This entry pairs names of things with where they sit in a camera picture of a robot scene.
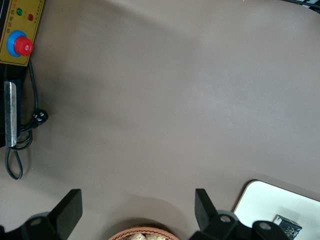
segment red indicator light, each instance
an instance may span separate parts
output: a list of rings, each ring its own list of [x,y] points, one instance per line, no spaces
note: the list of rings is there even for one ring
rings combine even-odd
[[[33,16],[32,14],[29,14],[28,20],[29,20],[29,21],[33,21],[33,20],[34,20],[34,16]]]

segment red button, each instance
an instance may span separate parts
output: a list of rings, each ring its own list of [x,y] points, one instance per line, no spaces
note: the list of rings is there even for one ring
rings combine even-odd
[[[32,41],[25,36],[19,36],[14,42],[14,51],[22,56],[30,55],[33,49]]]

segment emergency stop button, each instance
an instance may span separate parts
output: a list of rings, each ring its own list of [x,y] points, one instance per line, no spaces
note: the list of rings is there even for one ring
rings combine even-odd
[[[23,31],[17,30],[9,35],[6,48],[12,56],[20,57],[30,55],[34,45]]]
[[[32,41],[25,36],[19,36],[14,42],[14,51],[19,55],[28,56],[33,49]]]

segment blue button base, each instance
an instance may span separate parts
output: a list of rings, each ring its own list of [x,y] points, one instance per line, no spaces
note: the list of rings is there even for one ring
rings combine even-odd
[[[27,37],[27,35],[23,32],[23,31],[13,31],[9,37],[8,40],[6,42],[6,49],[8,50],[8,52],[14,56],[14,57],[20,57],[21,55],[16,53],[15,51],[15,41],[17,40],[18,37]]]

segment black machine part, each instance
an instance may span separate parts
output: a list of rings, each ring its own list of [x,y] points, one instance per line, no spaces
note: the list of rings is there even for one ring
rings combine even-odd
[[[281,228],[270,221],[243,225],[233,212],[217,211],[206,190],[195,190],[195,217],[200,231],[189,240],[289,240]]]
[[[278,225],[256,221],[252,228],[243,225],[232,212],[217,211],[206,190],[195,190],[195,217],[200,231],[189,240],[289,240]],[[35,216],[0,240],[67,240],[83,213],[80,189],[71,190],[47,215]]]
[[[81,190],[72,189],[47,216],[35,216],[7,233],[0,226],[0,240],[67,240],[82,213]]]

